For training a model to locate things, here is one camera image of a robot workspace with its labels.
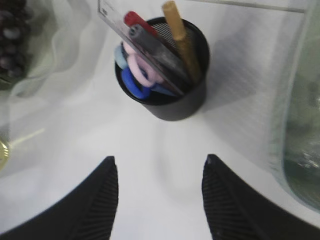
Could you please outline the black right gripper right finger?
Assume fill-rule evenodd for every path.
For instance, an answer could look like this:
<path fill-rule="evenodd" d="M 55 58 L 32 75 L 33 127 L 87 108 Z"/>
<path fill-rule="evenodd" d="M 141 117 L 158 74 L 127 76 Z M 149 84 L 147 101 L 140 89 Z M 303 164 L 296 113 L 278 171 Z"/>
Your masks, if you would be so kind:
<path fill-rule="evenodd" d="M 319 228 L 254 190 L 217 155 L 209 154 L 201 183 L 203 208 L 214 240 L 318 240 Z"/>

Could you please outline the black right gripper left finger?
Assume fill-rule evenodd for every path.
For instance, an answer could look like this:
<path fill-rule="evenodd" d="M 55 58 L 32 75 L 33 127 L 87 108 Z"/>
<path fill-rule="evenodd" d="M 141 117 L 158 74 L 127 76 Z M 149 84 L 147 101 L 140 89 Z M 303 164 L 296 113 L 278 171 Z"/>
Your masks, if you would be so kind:
<path fill-rule="evenodd" d="M 118 170 L 106 157 L 56 204 L 0 235 L 2 240 L 108 240 L 119 202 Z"/>

